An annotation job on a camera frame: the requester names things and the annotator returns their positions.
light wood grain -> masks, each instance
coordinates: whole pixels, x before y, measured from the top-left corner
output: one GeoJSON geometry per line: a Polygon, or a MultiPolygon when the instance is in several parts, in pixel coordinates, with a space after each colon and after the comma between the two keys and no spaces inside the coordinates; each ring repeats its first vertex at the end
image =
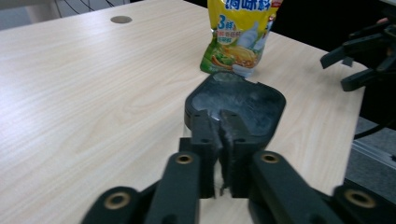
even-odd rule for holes
{"type": "MultiPolygon", "coordinates": [[[[183,135],[184,101],[207,77],[205,8],[143,1],[0,33],[0,222],[79,223],[107,189],[161,178],[183,135]],[[132,22],[116,24],[115,16],[132,22]]],[[[268,150],[314,188],[342,183],[363,69],[321,69],[320,49],[270,34],[251,81],[287,106],[268,150]]],[[[201,201],[201,223],[250,223],[245,200],[201,201]]]]}

yellow snack bag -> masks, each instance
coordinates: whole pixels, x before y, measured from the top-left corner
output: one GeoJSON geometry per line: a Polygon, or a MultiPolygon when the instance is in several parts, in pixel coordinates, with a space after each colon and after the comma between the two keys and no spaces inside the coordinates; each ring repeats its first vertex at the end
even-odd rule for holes
{"type": "Polygon", "coordinates": [[[212,41],[201,61],[209,74],[233,71],[249,77],[283,0],[207,0],[212,41]]]}

grommet hole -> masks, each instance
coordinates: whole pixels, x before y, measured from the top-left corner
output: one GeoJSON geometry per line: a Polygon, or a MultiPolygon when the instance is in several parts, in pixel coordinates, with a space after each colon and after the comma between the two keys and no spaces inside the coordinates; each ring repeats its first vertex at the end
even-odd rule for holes
{"type": "Polygon", "coordinates": [[[114,22],[114,23],[123,24],[123,23],[131,22],[132,18],[131,17],[127,17],[127,16],[116,16],[116,17],[111,18],[110,20],[112,22],[114,22]]]}

black cable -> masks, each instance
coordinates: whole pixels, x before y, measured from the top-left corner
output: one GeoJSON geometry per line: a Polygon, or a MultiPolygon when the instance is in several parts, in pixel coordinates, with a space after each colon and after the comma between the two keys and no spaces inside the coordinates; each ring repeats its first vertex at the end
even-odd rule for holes
{"type": "Polygon", "coordinates": [[[59,9],[58,0],[53,0],[55,2],[56,8],[58,9],[59,17],[62,18],[61,10],[59,9]]]}
{"type": "Polygon", "coordinates": [[[89,8],[91,11],[94,11],[94,9],[92,9],[90,6],[88,6],[84,1],[79,0],[82,4],[84,4],[87,8],[89,8]]]}
{"type": "Polygon", "coordinates": [[[77,14],[79,14],[75,9],[72,8],[72,6],[70,6],[70,4],[69,4],[66,0],[64,0],[64,1],[66,2],[66,4],[67,4],[73,11],[75,11],[77,14]]]}

screw hole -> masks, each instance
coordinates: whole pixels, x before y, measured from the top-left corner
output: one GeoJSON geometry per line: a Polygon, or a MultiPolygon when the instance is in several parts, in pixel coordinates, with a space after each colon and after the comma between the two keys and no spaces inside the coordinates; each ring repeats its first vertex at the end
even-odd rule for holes
{"type": "Polygon", "coordinates": [[[375,207],[375,200],[370,195],[368,195],[363,191],[348,189],[345,192],[345,196],[348,201],[359,207],[364,207],[364,208],[375,207]]]}
{"type": "Polygon", "coordinates": [[[108,196],[105,200],[105,208],[110,210],[120,209],[126,206],[131,201],[129,194],[121,191],[108,196]]]}
{"type": "Polygon", "coordinates": [[[192,162],[192,157],[189,155],[180,155],[176,158],[176,162],[180,164],[188,164],[192,162]]]}
{"type": "Polygon", "coordinates": [[[268,163],[277,163],[277,162],[279,162],[279,158],[274,154],[265,153],[265,154],[262,154],[262,161],[265,161],[268,163]]]}

